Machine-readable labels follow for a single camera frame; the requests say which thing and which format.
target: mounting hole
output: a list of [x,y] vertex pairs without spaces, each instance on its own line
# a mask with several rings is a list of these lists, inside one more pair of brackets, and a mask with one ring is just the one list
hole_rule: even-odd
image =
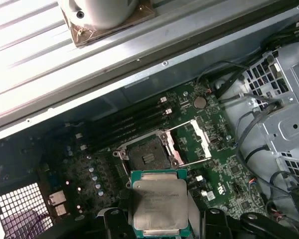
[[76,13],[76,17],[79,18],[79,19],[84,18],[84,12],[82,12],[82,11],[78,11],[78,12]]
[[118,213],[119,213],[118,210],[111,211],[111,214],[112,214],[112,215],[117,215]]
[[126,233],[120,233],[119,238],[126,238],[127,234]]

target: silver component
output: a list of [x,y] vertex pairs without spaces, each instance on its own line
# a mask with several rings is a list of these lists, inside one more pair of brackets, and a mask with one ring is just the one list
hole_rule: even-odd
[[193,104],[195,108],[202,110],[206,107],[207,101],[204,97],[198,96],[194,99]]
[[82,137],[83,137],[83,134],[81,134],[81,133],[77,133],[77,134],[75,135],[75,137],[76,137],[76,139],[82,138]]
[[248,218],[251,219],[251,220],[256,220],[258,219],[256,215],[254,214],[248,214]]
[[220,210],[226,213],[228,212],[228,207],[226,207],[225,205],[220,205]]
[[160,236],[188,226],[187,185],[184,180],[136,181],[133,190],[140,195],[134,197],[134,205],[138,205],[133,218],[136,230],[145,231],[147,235],[155,231]]
[[64,207],[64,204],[61,204],[61,205],[55,207],[55,211],[58,216],[66,214],[66,209]]
[[91,30],[110,29],[124,22],[134,11],[138,0],[58,0],[73,24]]
[[159,100],[159,102],[161,102],[161,103],[164,103],[164,102],[166,102],[167,101],[167,98],[166,97],[162,97],[160,100]]
[[201,175],[196,176],[196,181],[201,182],[204,180],[204,177]]
[[190,123],[194,127],[197,136],[201,138],[201,147],[204,150],[205,158],[211,158],[211,153],[208,148],[210,141],[207,134],[201,128],[199,128],[196,120],[193,120]]
[[174,140],[170,134],[170,131],[161,134],[160,136],[162,144],[166,147],[168,152],[169,160],[171,161],[172,167],[178,167],[184,164],[180,157],[179,152],[174,148]]
[[299,147],[299,105],[292,104],[272,113],[260,122],[260,130],[273,152]]
[[208,161],[208,160],[210,160],[210,159],[211,159],[211,158],[205,158],[205,159],[202,159],[202,160],[198,160],[198,161],[196,161],[196,162],[183,164],[183,165],[181,165],[180,167],[181,167],[181,168],[188,167],[188,166],[190,166],[190,165],[194,165],[194,164],[196,164],[196,163],[206,162],[206,161]]
[[87,148],[88,148],[88,146],[86,146],[85,144],[80,146],[80,149],[81,149],[82,151],[85,150],[85,149],[87,149]]
[[177,179],[177,173],[142,173],[141,180],[173,180]]
[[52,205],[58,205],[61,203],[64,203],[66,201],[65,195],[63,191],[59,191],[56,193],[53,193],[49,196],[49,200]]
[[218,209],[215,209],[215,208],[212,208],[212,209],[210,210],[210,212],[211,212],[212,214],[219,214],[219,210],[218,210]]
[[171,109],[167,109],[167,110],[165,110],[165,114],[166,115],[169,115],[169,114],[171,114],[173,111],[171,110]]

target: metal plate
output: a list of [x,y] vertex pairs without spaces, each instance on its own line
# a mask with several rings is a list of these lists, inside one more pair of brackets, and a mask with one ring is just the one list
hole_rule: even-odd
[[188,226],[187,186],[182,179],[133,184],[134,228],[173,230]]

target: green circuit board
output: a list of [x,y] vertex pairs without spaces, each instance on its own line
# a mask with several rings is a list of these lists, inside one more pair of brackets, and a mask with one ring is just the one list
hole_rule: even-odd
[[[204,133],[205,140],[208,139],[211,154],[206,161],[186,167],[192,180],[196,176],[204,178],[203,182],[189,185],[197,205],[201,210],[220,208],[236,219],[245,212],[262,213],[264,203],[257,189],[254,187],[251,193],[257,205],[248,193],[251,175],[236,160],[235,137],[224,110],[208,85],[195,82],[180,85],[99,121],[87,122],[50,142],[54,146],[50,164],[54,164],[52,168],[62,181],[60,188],[69,198],[67,211],[76,215],[97,214],[102,208],[117,205],[129,177],[122,160],[113,153],[124,143],[132,142],[127,146],[128,171],[171,168],[166,161],[160,161],[167,152],[160,148],[156,134],[151,132],[172,129],[174,148],[185,164],[205,159],[208,153],[193,121]],[[155,168],[147,168],[153,162]]]

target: gray metal frame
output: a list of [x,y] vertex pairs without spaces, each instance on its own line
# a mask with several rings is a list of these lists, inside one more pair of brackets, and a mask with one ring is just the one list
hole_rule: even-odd
[[[190,37],[195,36],[198,32],[204,32],[214,25],[221,25],[232,20],[233,16],[243,16],[248,12],[257,10],[273,2],[278,3],[282,1],[211,0],[208,2],[204,1],[204,3],[202,1],[194,1],[183,6],[181,9],[170,11],[168,14],[162,14],[153,21],[127,29],[79,51],[72,49],[74,46],[68,42],[68,39],[63,39],[62,42],[67,42],[64,47],[58,47],[44,55],[34,55],[35,59],[26,58],[26,60],[23,59],[17,64],[12,64],[11,68],[0,77],[7,78],[8,76],[15,76],[14,79],[19,79],[23,84],[0,93],[0,139],[82,105],[115,89],[135,83],[144,76],[152,75],[194,56],[208,52],[217,46],[238,39],[242,35],[248,34],[248,32],[262,29],[266,27],[264,23],[268,26],[285,18],[299,15],[299,7],[295,7],[270,18],[261,25],[254,25],[240,31],[239,34],[223,37],[196,50],[163,61],[139,74],[133,74],[122,80],[115,78],[110,82],[106,82],[109,80],[107,73],[111,75],[111,72],[115,72],[114,68],[130,63],[142,65],[142,57],[145,55],[184,39],[191,41]],[[10,48],[7,48],[8,46],[10,45],[0,48],[0,53],[13,48],[12,45]],[[81,97],[77,96],[76,99],[68,100],[68,102],[62,101],[62,103],[50,106],[50,108],[47,107],[49,105],[47,102],[50,102],[51,105],[54,102],[71,96],[69,95],[70,92],[73,93],[73,91],[77,92],[78,89],[86,89],[87,86],[84,88],[82,82],[86,82],[90,87],[98,84],[99,87],[90,90],[90,93],[86,91]],[[33,114],[33,112],[37,112],[43,108],[46,109],[36,113],[36,116],[32,115],[25,118],[25,115]]]

